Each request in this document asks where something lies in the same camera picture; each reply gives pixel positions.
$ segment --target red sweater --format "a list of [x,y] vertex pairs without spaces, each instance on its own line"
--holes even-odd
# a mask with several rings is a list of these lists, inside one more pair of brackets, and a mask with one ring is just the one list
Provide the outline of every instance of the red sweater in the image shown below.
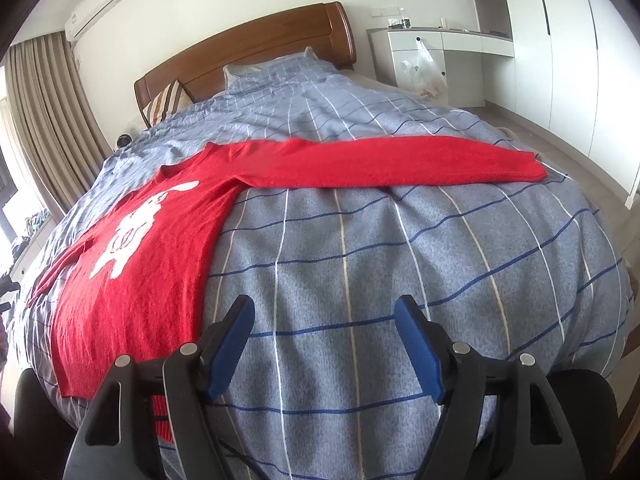
[[209,143],[125,195],[41,278],[31,303],[77,262],[51,327],[60,393],[90,399],[118,355],[167,356],[200,336],[212,250],[248,186],[446,186],[545,177],[531,152],[457,137]]

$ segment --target wall socket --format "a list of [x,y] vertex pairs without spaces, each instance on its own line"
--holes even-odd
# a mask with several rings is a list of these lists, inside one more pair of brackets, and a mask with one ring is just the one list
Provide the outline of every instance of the wall socket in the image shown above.
[[372,18],[380,18],[384,16],[400,16],[399,7],[375,7],[371,9]]

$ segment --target pillow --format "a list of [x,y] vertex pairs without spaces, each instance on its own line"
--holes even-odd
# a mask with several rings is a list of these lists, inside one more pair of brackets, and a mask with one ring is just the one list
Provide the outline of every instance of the pillow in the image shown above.
[[156,126],[192,104],[193,101],[184,91],[180,82],[175,80],[152,99],[142,114],[149,126]]
[[264,70],[270,66],[275,65],[276,63],[280,63],[286,61],[287,59],[294,59],[296,57],[315,57],[314,50],[308,46],[304,52],[298,52],[296,54],[289,54],[288,56],[280,56],[276,59],[271,59],[270,61],[265,61],[264,63],[257,63],[252,65],[225,65],[222,71],[225,73],[225,86],[228,89],[229,85],[233,83],[236,79],[243,75],[253,74],[256,72],[260,72],[260,70]]

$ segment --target blue plaid bedspread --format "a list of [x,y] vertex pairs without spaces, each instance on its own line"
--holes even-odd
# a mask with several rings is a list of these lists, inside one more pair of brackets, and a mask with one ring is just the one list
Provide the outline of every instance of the blue plaid bedspread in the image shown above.
[[[312,57],[285,60],[175,114],[105,161],[24,290],[120,197],[207,141],[391,135],[527,149],[464,110],[360,88]],[[212,256],[203,309],[205,325],[238,294],[250,295],[257,310],[217,403],[220,436],[273,479],[411,476],[438,410],[421,392],[392,321],[401,294],[484,355],[527,351],[544,370],[609,374],[632,307],[625,267],[602,213],[543,161],[548,178],[535,184],[242,193]],[[35,368],[52,401],[79,424],[86,401],[60,397],[49,351],[51,314],[69,271],[32,309],[15,308],[10,335],[20,362]],[[489,402],[485,408],[483,424],[492,411]],[[168,475],[179,478],[172,446],[163,444],[162,453]],[[238,460],[230,464],[239,479],[255,476]]]

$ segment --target air conditioner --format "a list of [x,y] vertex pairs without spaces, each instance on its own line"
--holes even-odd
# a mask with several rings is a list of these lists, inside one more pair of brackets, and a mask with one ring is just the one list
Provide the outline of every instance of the air conditioner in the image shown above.
[[77,41],[120,0],[82,0],[65,23],[66,38]]

